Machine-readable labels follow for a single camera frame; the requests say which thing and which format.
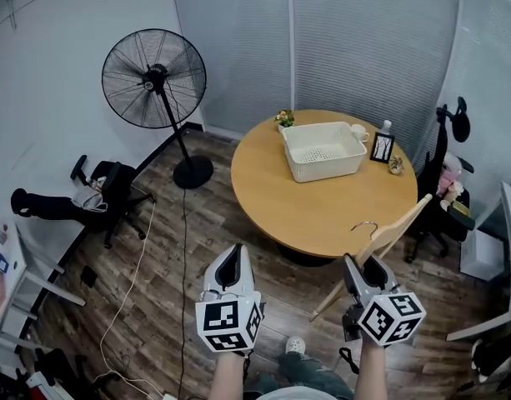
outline white mug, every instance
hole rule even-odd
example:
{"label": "white mug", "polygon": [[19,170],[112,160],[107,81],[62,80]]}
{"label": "white mug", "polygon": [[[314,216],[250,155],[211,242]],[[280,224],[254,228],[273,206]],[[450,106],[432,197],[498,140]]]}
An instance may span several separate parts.
{"label": "white mug", "polygon": [[362,124],[352,124],[352,134],[361,142],[365,143],[370,138],[366,128]]}

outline black strap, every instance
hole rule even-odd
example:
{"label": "black strap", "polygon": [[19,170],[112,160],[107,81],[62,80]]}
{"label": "black strap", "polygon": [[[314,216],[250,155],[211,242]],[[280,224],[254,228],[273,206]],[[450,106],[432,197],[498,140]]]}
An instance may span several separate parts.
{"label": "black strap", "polygon": [[352,372],[358,375],[358,366],[353,362],[351,350],[349,348],[342,347],[338,350],[338,353],[341,358],[348,362]]}
{"label": "black strap", "polygon": [[246,378],[248,377],[249,365],[252,363],[252,359],[249,356],[251,356],[252,353],[253,353],[253,350],[248,353],[248,357],[246,358],[246,360],[244,360],[244,373],[243,373],[243,379],[242,379],[243,383],[246,382]]}

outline picture frame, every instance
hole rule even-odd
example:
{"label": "picture frame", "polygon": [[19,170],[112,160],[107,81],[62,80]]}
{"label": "picture frame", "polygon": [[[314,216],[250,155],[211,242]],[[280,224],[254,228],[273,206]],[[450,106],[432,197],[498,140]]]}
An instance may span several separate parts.
{"label": "picture frame", "polygon": [[394,135],[376,132],[373,138],[372,153],[370,160],[380,163],[388,163],[394,147]]}

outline forearm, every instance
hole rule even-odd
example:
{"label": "forearm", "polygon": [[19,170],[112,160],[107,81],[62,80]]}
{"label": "forearm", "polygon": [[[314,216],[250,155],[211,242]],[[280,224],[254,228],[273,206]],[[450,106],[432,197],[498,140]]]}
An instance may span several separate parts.
{"label": "forearm", "polygon": [[242,357],[233,352],[220,353],[208,400],[241,400],[243,370]]}
{"label": "forearm", "polygon": [[355,400],[387,400],[387,398],[385,350],[377,345],[363,345]]}

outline small potted plant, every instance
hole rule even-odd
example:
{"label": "small potted plant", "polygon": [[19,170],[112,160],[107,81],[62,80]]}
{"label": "small potted plant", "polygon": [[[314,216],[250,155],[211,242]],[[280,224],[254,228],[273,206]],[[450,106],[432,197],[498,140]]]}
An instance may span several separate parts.
{"label": "small potted plant", "polygon": [[279,133],[285,128],[290,128],[294,125],[294,114],[292,110],[282,110],[275,116],[275,122],[278,123]]}

